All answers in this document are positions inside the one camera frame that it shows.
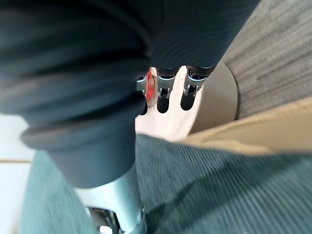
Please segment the right robot hand black cloth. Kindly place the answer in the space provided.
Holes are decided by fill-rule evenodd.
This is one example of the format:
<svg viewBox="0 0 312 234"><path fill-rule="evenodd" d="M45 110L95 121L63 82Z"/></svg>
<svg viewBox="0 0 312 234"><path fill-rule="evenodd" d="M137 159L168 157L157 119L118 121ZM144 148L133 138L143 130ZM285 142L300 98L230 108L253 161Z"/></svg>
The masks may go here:
<svg viewBox="0 0 312 234"><path fill-rule="evenodd" d="M146 233L135 167L135 119L157 70L159 112L187 72L181 108L257 7L256 0L3 0L0 112L28 123L96 223Z"/></svg>

